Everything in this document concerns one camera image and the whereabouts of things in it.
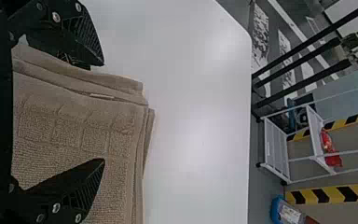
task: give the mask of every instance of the white table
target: white table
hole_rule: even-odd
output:
[[[214,0],[83,3],[103,71],[142,81],[157,111],[145,223],[247,223],[250,36]]]

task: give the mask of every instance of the blue object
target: blue object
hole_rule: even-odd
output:
[[[283,195],[279,195],[274,200],[272,200],[270,216],[274,224],[283,224],[281,222],[281,216],[279,215],[282,201],[284,201]]]

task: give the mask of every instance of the hazard stripe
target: hazard stripe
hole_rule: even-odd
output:
[[[330,198],[322,189],[313,189],[312,192],[318,197],[318,203],[328,203]]]
[[[287,191],[290,204],[358,203],[358,184]]]
[[[300,191],[292,191],[293,197],[295,197],[296,204],[304,204],[305,197],[301,194]]]
[[[340,128],[345,128],[345,127],[348,127],[348,126],[351,126],[351,125],[357,124],[357,123],[358,123],[358,115],[353,115],[353,116],[348,117],[347,119],[338,119],[336,121],[326,123],[324,125],[324,128],[328,132],[331,132],[331,131],[334,131],[334,130],[337,130]],[[310,136],[310,130],[303,130],[298,133],[287,136],[286,140],[288,142],[291,142],[291,141],[295,142],[295,141],[307,138],[309,136]]]
[[[350,187],[338,187],[337,189],[344,195],[344,203],[354,203],[358,200],[357,194]]]

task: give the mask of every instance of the beige towel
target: beige towel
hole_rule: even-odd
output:
[[[13,50],[13,70],[12,174],[21,187],[105,158],[84,223],[142,224],[143,172],[154,119],[142,84],[77,69],[27,46]]]

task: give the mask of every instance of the screw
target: screw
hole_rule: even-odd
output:
[[[43,10],[43,5],[41,3],[37,3],[36,7],[39,9],[39,11]]]
[[[37,223],[41,223],[41,222],[43,221],[43,219],[45,219],[45,215],[44,215],[44,214],[40,214],[39,216],[37,216],[36,222],[37,222]]]
[[[59,211],[60,211],[60,209],[61,209],[61,205],[59,204],[59,203],[55,203],[54,205],[53,205],[53,213],[55,214],[55,213],[58,213]]]
[[[77,214],[75,218],[75,223],[79,223],[81,221],[81,214]]]
[[[9,184],[8,185],[8,193],[13,192],[13,190],[14,190],[14,184]]]
[[[53,20],[55,22],[60,22],[61,21],[61,17],[57,12],[53,12]]]
[[[11,32],[8,32],[8,36],[10,38],[10,41],[14,41],[14,35]]]
[[[78,12],[81,12],[81,5],[78,4],[78,3],[76,3],[75,6],[76,6],[76,10],[77,10]]]

